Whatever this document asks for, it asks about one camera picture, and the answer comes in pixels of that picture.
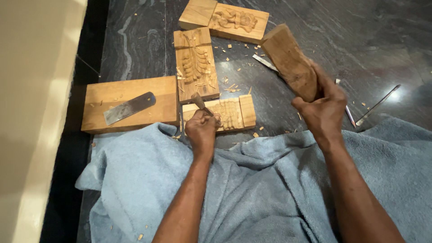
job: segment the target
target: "black marble floor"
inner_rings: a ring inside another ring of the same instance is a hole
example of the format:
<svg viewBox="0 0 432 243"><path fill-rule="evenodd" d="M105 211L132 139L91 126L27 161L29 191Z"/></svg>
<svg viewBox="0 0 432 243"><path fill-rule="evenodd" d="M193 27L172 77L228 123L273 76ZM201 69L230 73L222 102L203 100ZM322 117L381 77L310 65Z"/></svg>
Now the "black marble floor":
<svg viewBox="0 0 432 243"><path fill-rule="evenodd" d="M340 85L346 90L355 120L397 84L402 85L361 127L352 127L346 118L344 129L363 131L389 115L432 129L432 2L429 0L219 2L269 12L266 32L286 22L304 54L334 78L341 79ZM180 30L178 18L186 4L187 0L111 0L99 81L175 75L172 33ZM232 49L227 48L228 44L232 44ZM257 114L255 129L218 135L218 148L248 141L254 132L264 137L307 129L290 105L293 93L274 72L252 58L255 49L246 49L242 42L216 37L212 37L212 45L219 47L213 50L219 88L223 90L235 83L241 89L235 93L224 91L221 99L247 94L252 87ZM229 78L227 86L221 82L224 76ZM98 197L94 193L83 196L78 242L90 242L88 215L95 196Z"/></svg>

